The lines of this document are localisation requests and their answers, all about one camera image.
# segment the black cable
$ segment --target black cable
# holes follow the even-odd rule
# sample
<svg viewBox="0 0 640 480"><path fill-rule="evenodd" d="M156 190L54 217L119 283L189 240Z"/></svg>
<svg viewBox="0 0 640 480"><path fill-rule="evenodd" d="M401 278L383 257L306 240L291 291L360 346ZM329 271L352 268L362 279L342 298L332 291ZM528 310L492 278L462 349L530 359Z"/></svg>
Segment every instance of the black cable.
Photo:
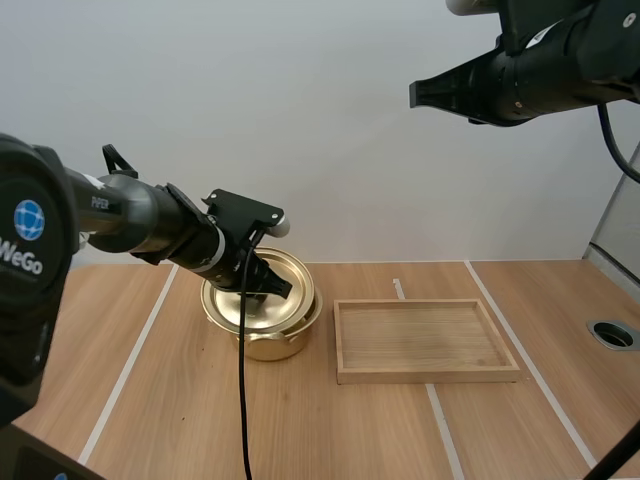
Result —
<svg viewBox="0 0 640 480"><path fill-rule="evenodd" d="M640 450L640 422L636 423L629 433L600 460L600 463L593 467L584 480L611 478L638 450Z"/></svg>
<svg viewBox="0 0 640 480"><path fill-rule="evenodd" d="M253 256L254 245L247 250L240 284L240 335L238 337L238 383L240 385L240 418L242 421L242 456L244 458L244 473L247 480L252 480L251 465L249 464L249 434L247 431L247 399L244 388L244 320L247 309L247 274L249 262Z"/></svg>
<svg viewBox="0 0 640 480"><path fill-rule="evenodd" d="M615 138L613 138L613 132L611 131L611 121L609 120L609 112L607 105L598 105L598 117L600 117L600 127L602 127L602 135L604 135L604 142L607 144L609 153L613 157L620 170L636 183L640 183L640 172L629 165L616 144Z"/></svg>

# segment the gold pot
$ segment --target gold pot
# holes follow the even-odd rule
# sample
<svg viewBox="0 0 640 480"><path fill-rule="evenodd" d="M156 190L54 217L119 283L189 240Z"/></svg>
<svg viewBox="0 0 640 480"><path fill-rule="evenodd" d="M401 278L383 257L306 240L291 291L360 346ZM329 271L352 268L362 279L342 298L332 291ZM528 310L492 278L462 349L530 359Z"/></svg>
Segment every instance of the gold pot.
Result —
<svg viewBox="0 0 640 480"><path fill-rule="evenodd" d="M291 283L287 299L277 295L249 295L245 315L245 356L255 360L282 360L295 355L309 340L310 327L322 310L322 297L304 264L281 250L262 247L256 255ZM240 295L202 283L202 306L207 318L232 334L238 345Z"/></svg>

